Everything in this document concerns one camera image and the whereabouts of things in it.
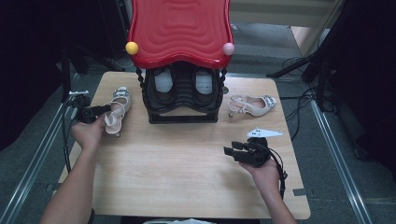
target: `yellow ball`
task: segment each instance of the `yellow ball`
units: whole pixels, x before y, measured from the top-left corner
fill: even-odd
[[[135,42],[128,42],[125,46],[125,49],[129,54],[135,55],[139,50],[139,47]]]

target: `black shoe rack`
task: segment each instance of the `black shoe rack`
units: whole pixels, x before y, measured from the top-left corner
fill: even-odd
[[[156,76],[161,72],[170,72],[172,87],[163,92],[156,88]],[[211,76],[211,92],[202,93],[196,88],[198,73],[206,73]],[[176,62],[164,67],[146,69],[143,77],[142,70],[136,68],[142,97],[148,111],[150,123],[201,123],[217,122],[219,108],[223,98],[223,87],[226,68],[205,68],[193,63]],[[172,110],[179,107],[187,107],[200,112],[202,115],[172,115],[166,116]]]

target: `forearm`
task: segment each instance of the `forearm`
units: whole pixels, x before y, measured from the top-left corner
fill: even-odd
[[[40,223],[87,223],[92,210],[96,150],[83,150],[49,202]]]
[[[276,223],[297,223],[289,208],[285,205],[278,191],[262,193],[262,198],[270,212],[271,219]]]

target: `shoe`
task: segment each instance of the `shoe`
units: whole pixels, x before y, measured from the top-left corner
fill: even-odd
[[[113,100],[108,103],[111,112],[105,116],[106,132],[120,136],[122,119],[131,108],[131,98],[126,87],[119,87],[113,93]]]
[[[176,100],[175,71],[171,66],[148,69],[146,79],[158,103],[170,105]]]
[[[196,68],[192,74],[194,102],[201,106],[210,105],[218,93],[217,84],[214,70],[204,67]]]
[[[264,95],[263,97],[233,95],[228,102],[228,108],[230,109],[228,115],[231,117],[234,113],[249,113],[252,116],[259,117],[266,114],[275,105],[276,99],[269,95]]]

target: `metal rail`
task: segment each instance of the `metal rail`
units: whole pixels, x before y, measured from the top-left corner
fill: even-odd
[[[361,197],[361,193],[359,192],[359,189],[352,177],[352,174],[349,172],[341,150],[337,145],[334,135],[332,134],[332,130],[325,115],[319,110],[316,102],[312,101],[311,105],[318,120],[320,129],[322,130],[323,136],[329,147],[330,153],[332,154],[332,159],[335,163],[335,167],[341,177],[344,188],[346,189],[346,195],[349,198],[356,218],[358,219],[360,224],[373,223],[367,207],[364,203],[364,200]]]
[[[72,82],[78,81],[78,73],[73,76]],[[38,173],[40,172],[41,166],[43,165],[47,155],[50,151],[52,143],[56,137],[57,132],[61,126],[61,118],[63,113],[62,104],[59,106],[58,111],[55,114],[52,122],[49,125],[47,132],[45,133],[40,145],[35,151],[35,155],[30,161],[20,183],[15,188],[14,193],[4,211],[0,217],[0,224],[14,223],[18,213],[21,211],[24,201],[30,192]]]

